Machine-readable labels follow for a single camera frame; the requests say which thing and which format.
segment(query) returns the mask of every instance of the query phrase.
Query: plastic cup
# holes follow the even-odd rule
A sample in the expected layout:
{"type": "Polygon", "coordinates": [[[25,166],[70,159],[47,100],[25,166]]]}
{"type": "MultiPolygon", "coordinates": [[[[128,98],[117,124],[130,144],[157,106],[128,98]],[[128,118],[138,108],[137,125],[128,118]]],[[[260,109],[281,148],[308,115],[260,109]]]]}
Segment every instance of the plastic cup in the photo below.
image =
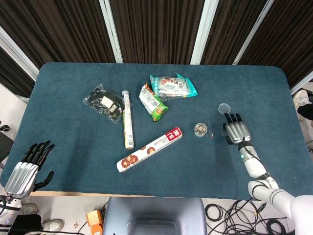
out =
{"type": "Polygon", "coordinates": [[[203,137],[205,136],[207,129],[208,129],[207,125],[200,122],[195,125],[194,133],[198,137],[203,137]]]}
{"type": "Polygon", "coordinates": [[[230,113],[230,106],[228,104],[225,104],[225,103],[220,104],[219,105],[219,112],[220,112],[220,114],[224,114],[224,113],[229,114],[230,113]]]}

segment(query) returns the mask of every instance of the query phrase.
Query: biscuit box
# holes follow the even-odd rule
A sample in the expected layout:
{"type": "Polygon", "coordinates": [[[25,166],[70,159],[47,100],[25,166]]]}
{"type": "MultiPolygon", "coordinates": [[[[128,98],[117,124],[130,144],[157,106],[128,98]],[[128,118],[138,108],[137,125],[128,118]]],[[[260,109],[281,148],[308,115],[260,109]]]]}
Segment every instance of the biscuit box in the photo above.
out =
{"type": "Polygon", "coordinates": [[[165,135],[157,138],[155,141],[152,141],[151,143],[143,146],[141,149],[137,150],[131,155],[123,158],[116,164],[116,167],[119,172],[126,171],[134,165],[138,164],[139,162],[154,155],[161,149],[164,149],[165,147],[179,140],[181,137],[182,132],[178,127],[176,127],[165,135]]]}

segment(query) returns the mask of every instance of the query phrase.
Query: sneaker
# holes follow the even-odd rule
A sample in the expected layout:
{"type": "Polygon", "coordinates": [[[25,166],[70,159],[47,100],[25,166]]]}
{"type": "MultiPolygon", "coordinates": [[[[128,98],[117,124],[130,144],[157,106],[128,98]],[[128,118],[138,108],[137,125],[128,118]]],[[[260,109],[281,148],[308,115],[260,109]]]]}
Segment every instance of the sneaker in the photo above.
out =
{"type": "Polygon", "coordinates": [[[293,97],[293,102],[299,121],[303,121],[305,118],[298,113],[298,108],[306,104],[312,104],[312,102],[309,102],[308,93],[305,90],[298,91],[293,97]]]}
{"type": "Polygon", "coordinates": [[[53,219],[49,222],[43,223],[41,226],[43,227],[42,230],[50,231],[52,233],[30,232],[30,233],[26,233],[25,235],[54,235],[57,232],[61,231],[61,229],[64,227],[64,221],[61,219],[53,219]]]}
{"type": "Polygon", "coordinates": [[[19,215],[26,215],[26,214],[37,214],[38,208],[37,205],[34,203],[26,203],[22,205],[20,209],[19,215]]]}

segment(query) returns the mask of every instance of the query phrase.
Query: robotic arm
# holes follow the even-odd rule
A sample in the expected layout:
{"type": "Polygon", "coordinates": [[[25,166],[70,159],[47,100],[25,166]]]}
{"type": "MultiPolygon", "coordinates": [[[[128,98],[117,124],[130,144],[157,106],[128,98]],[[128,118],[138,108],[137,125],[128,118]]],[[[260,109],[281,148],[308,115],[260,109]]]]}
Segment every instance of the robotic arm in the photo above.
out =
{"type": "Polygon", "coordinates": [[[36,183],[36,178],[49,152],[54,148],[50,141],[33,144],[25,153],[21,162],[15,166],[4,191],[7,197],[1,196],[0,201],[0,235],[8,234],[13,222],[22,207],[21,200],[32,191],[47,186],[53,178],[54,171],[49,172],[47,178],[36,183]]]}
{"type": "Polygon", "coordinates": [[[228,123],[223,128],[227,132],[226,141],[238,146],[249,175],[256,179],[248,184],[251,197],[272,204],[287,218],[294,221],[296,235],[312,234],[310,225],[313,221],[313,196],[293,197],[280,189],[263,165],[253,145],[251,136],[239,114],[224,114],[228,123]]]}

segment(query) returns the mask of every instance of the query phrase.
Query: curtain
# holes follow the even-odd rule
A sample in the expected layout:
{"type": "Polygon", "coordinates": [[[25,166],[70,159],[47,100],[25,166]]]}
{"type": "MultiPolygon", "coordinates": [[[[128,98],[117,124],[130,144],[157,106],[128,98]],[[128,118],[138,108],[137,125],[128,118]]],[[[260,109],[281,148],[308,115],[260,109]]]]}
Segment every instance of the curtain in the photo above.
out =
{"type": "Polygon", "coordinates": [[[115,62],[98,0],[2,0],[0,25],[39,69],[115,62]]]}
{"type": "Polygon", "coordinates": [[[124,63],[190,63],[204,0],[110,4],[124,63]]]}
{"type": "Polygon", "coordinates": [[[14,94],[29,97],[34,87],[34,80],[2,48],[0,48],[0,61],[0,83],[14,94]]]}
{"type": "Polygon", "coordinates": [[[313,71],[313,1],[275,0],[239,64],[280,67],[292,88],[313,71]]]}
{"type": "Polygon", "coordinates": [[[201,64],[231,65],[266,0],[220,0],[201,64]]]}

